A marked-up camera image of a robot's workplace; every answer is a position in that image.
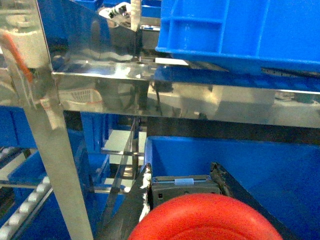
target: blue plastic crate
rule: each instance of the blue plastic crate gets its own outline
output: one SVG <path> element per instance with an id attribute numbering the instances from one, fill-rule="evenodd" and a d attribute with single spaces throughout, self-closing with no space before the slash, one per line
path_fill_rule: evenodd
<path id="1" fill-rule="evenodd" d="M 85 200 L 86 207 L 89 215 L 96 213 L 95 218 L 90 218 L 90 224 L 93 233 L 96 232 L 97 220 L 102 215 L 105 208 L 107 198 L 109 194 L 105 193 L 95 193 L 94 201 L 91 197 Z M 119 207 L 121 206 L 125 195 L 119 194 L 112 215 L 114 215 Z M 9 217 L 14 213 L 14 211 L 19 207 L 19 204 L 15 203 L 9 212 L 0 219 L 0 226 L 2 226 Z M 26 229 L 23 235 L 19 238 L 20 240 L 70 240 L 70 235 L 59 209 L 58 202 L 55 195 L 52 194 L 43 208 L 40 210 L 38 215 L 32 221 L 30 226 Z"/>
<path id="2" fill-rule="evenodd" d="M 305 240 L 320 239 L 320 146 L 149 137 L 152 175 L 205 175 L 220 163 L 272 215 Z"/>
<path id="3" fill-rule="evenodd" d="M 74 1 L 93 11 L 96 11 L 103 3 L 103 0 L 74 0 Z"/>
<path id="4" fill-rule="evenodd" d="M 233 72 L 320 70 L 320 2 L 162 0 L 159 52 Z"/>
<path id="5" fill-rule="evenodd" d="M 67 40 L 64 9 L 61 0 L 37 0 L 37 3 L 41 13 L 45 37 L 49 44 L 53 42 L 61 44 L 62 40 Z"/>
<path id="6" fill-rule="evenodd" d="M 103 5 L 105 7 L 112 8 L 115 5 L 118 5 L 123 2 L 131 3 L 131 0 L 103 0 Z"/>
<path id="7" fill-rule="evenodd" d="M 116 124 L 117 115 L 81 112 L 81 121 L 88 153 L 100 153 Z"/>
<path id="8" fill-rule="evenodd" d="M 0 106 L 0 146 L 37 147 L 22 108 Z"/>
<path id="9" fill-rule="evenodd" d="M 86 197 L 90 187 L 89 176 L 95 177 L 97 163 L 94 162 L 91 166 L 86 144 L 84 141 L 84 135 L 82 132 L 68 130 L 70 145 L 74 157 L 74 163 L 77 168 L 79 179 L 81 182 L 83 196 Z M 109 159 L 106 161 L 104 170 L 109 169 Z M 46 170 L 43 165 L 39 152 L 35 152 L 28 159 L 18 166 L 14 171 L 8 175 L 10 181 L 26 182 L 26 183 L 38 183 L 46 175 Z M 30 189 L 14 188 L 15 200 L 18 203 L 22 203 L 25 198 L 32 192 Z"/>

